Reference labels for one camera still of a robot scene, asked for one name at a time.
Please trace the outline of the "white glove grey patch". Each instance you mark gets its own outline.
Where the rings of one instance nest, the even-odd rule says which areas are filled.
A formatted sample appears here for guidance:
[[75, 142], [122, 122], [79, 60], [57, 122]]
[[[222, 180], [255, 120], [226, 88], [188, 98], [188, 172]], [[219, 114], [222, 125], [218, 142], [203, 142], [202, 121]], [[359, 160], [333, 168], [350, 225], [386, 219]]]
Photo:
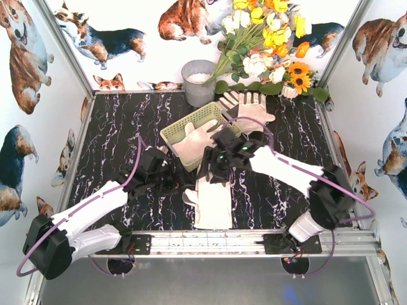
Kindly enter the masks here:
[[189, 122], [184, 127], [185, 138], [173, 144], [172, 147], [182, 161], [192, 163], [203, 156], [204, 149], [207, 146], [214, 146], [211, 137], [221, 128], [222, 124], [216, 119], [212, 119], [198, 128], [195, 128], [193, 123]]

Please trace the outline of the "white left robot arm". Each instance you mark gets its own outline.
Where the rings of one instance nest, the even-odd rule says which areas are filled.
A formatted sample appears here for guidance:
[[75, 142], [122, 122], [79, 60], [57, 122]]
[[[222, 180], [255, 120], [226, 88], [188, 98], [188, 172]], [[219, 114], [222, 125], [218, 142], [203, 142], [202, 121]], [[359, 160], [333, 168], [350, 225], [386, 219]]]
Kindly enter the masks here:
[[35, 217], [23, 245], [24, 261], [30, 261], [35, 271], [53, 280], [78, 259], [118, 245], [126, 247], [130, 237], [120, 226], [89, 227], [140, 196], [169, 196], [194, 184], [193, 175], [179, 158], [168, 159], [155, 147], [138, 151], [131, 171], [122, 170], [98, 191], [63, 212]]

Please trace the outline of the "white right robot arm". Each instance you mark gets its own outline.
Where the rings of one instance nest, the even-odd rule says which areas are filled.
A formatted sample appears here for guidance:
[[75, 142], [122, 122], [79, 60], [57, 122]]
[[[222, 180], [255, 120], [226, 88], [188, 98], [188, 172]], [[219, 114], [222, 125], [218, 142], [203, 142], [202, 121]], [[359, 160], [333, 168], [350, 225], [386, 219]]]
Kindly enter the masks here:
[[308, 165], [273, 151], [259, 139], [236, 136], [228, 128], [211, 139], [215, 146], [204, 149], [198, 178], [208, 177], [212, 184], [225, 183], [231, 168], [241, 168], [277, 179], [308, 198], [308, 211], [287, 230], [298, 243], [346, 222], [355, 200], [347, 175], [339, 166]]

